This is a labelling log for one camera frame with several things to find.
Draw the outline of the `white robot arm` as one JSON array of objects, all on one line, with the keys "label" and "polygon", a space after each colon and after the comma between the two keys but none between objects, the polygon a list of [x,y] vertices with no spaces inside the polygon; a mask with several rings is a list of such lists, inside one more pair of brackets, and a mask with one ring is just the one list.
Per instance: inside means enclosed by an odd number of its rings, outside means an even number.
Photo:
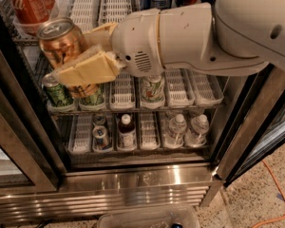
[{"label": "white robot arm", "polygon": [[267,65],[285,72],[285,0],[216,0],[132,12],[85,34],[90,48],[53,72],[64,86],[184,68],[217,76],[252,75]]}]

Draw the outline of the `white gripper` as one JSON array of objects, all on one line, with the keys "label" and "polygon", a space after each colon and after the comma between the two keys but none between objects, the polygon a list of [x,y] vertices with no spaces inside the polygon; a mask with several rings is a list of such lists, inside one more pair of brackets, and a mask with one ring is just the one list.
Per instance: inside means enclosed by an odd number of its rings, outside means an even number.
[{"label": "white gripper", "polygon": [[123,68],[135,77],[161,75],[164,68],[159,53],[160,12],[132,12],[118,25],[109,22],[85,31],[90,48],[56,68],[52,76],[64,86],[82,86],[112,82]]}]

